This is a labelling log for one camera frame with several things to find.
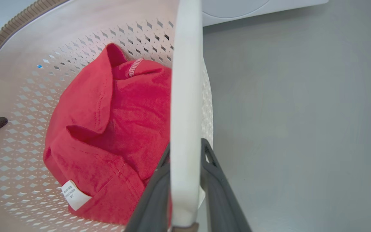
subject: white appliance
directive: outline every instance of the white appliance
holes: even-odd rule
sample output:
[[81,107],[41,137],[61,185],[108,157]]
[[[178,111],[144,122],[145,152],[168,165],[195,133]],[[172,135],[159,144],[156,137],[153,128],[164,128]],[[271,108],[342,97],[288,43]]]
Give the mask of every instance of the white appliance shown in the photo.
[[202,0],[203,26],[327,2],[328,0]]

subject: white laundry basket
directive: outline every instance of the white laundry basket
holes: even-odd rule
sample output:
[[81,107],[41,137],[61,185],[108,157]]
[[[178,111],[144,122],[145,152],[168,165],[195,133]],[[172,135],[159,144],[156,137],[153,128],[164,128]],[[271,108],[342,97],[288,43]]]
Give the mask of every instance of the white laundry basket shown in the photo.
[[[62,92],[108,43],[131,59],[171,67],[177,9],[172,0],[39,0],[0,31],[0,117],[9,119],[0,129],[0,231],[124,229],[68,213],[42,161],[45,134]],[[211,90],[200,59],[201,131],[212,144]]]

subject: gray floor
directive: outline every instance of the gray floor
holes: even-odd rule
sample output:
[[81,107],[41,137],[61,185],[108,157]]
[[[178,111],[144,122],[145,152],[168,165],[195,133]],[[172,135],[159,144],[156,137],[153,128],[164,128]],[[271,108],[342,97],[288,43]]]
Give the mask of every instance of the gray floor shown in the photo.
[[253,231],[371,231],[371,1],[206,27],[204,58],[214,151]]

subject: white care label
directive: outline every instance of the white care label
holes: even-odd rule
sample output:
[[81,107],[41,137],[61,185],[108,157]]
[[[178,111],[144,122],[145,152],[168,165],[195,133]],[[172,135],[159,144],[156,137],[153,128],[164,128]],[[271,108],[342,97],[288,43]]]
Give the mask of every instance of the white care label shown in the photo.
[[67,181],[62,187],[62,194],[73,210],[78,210],[92,197],[81,192],[72,180]]

